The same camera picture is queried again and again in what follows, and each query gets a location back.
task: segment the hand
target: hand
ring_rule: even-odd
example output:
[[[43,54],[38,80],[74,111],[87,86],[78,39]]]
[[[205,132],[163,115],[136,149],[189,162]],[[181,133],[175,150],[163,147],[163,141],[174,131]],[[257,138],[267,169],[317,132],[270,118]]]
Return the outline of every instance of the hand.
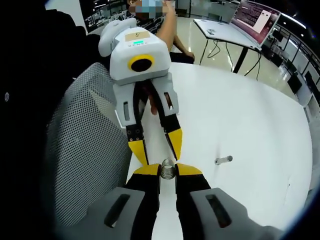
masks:
[[[150,109],[150,110],[151,110],[151,113],[152,113],[153,115],[157,115],[157,114],[158,114],[158,109],[157,109],[157,107],[156,107],[154,98],[152,97],[152,95],[149,95],[148,98],[149,98],[150,105],[151,105],[151,109]],[[171,106],[172,106],[172,102],[171,102],[171,99],[170,99],[170,97],[169,97],[169,95],[168,95],[167,93],[165,93],[165,99],[166,99],[169,107],[171,107]]]
[[[196,57],[192,51],[186,51],[184,54],[187,55],[188,57],[193,58],[193,60],[196,59]]]
[[[158,114],[158,109],[156,107],[155,100],[154,100],[153,96],[150,94],[150,92],[148,91],[148,89],[146,87],[143,87],[142,89],[148,95],[148,98],[149,98],[149,101],[150,101],[150,105],[151,105],[151,109],[150,109],[151,113],[153,115],[157,115]],[[169,107],[171,107],[172,106],[172,102],[171,102],[171,99],[170,99],[169,95],[167,93],[165,93],[164,95],[165,95],[165,99],[166,99]]]
[[[173,13],[176,14],[175,8],[172,6],[172,2],[170,0],[164,0],[162,1],[162,12],[163,13]]]

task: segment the laptop screen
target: laptop screen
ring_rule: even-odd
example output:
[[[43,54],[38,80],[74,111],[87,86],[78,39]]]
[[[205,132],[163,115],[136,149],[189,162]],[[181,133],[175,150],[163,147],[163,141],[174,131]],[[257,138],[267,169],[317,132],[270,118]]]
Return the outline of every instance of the laptop screen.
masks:
[[[230,23],[243,30],[261,46],[279,17],[280,12],[273,8],[256,2],[241,1]]]

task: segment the yellow circle sensor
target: yellow circle sensor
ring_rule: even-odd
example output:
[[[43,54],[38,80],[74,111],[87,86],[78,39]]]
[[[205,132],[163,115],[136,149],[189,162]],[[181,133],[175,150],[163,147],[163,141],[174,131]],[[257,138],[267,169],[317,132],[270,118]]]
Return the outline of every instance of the yellow circle sensor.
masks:
[[[128,61],[128,68],[135,72],[144,72],[151,68],[154,64],[155,59],[153,56],[148,54],[141,54],[134,56]]]

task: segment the white round table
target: white round table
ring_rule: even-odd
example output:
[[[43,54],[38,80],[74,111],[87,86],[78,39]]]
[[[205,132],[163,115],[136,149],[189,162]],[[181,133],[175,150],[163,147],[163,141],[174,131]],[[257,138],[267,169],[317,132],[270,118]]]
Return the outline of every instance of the white round table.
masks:
[[[312,143],[303,107],[283,93],[242,75],[172,63],[183,131],[179,162],[203,172],[261,226],[285,230],[304,207],[312,172]],[[150,164],[174,157],[158,116],[142,118]],[[215,165],[216,158],[233,161]],[[129,179],[141,167],[132,155]],[[175,181],[161,180],[152,239],[182,239]]]

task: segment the white table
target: white table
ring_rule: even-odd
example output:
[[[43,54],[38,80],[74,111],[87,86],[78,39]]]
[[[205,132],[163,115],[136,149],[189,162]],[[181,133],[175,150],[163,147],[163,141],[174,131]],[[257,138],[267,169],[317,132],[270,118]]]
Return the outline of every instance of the white table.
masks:
[[[204,54],[208,45],[209,40],[217,40],[226,43],[235,44],[243,47],[242,52],[239,56],[238,61],[234,67],[233,72],[238,73],[249,49],[254,51],[260,51],[261,47],[251,39],[249,39],[245,34],[237,30],[237,26],[233,24],[227,24],[217,21],[209,21],[203,19],[194,19],[193,22],[200,29],[206,38],[206,44],[200,59],[200,65],[204,58]],[[214,30],[213,34],[208,32],[208,29]]]
[[[183,131],[180,163],[203,172],[261,226],[284,230],[304,207],[312,143],[303,107],[260,82],[212,67],[172,63]],[[142,118],[150,164],[172,156],[158,116]],[[219,166],[215,158],[233,156]],[[141,167],[132,155],[127,179]],[[182,239],[175,181],[161,180],[155,239]]]

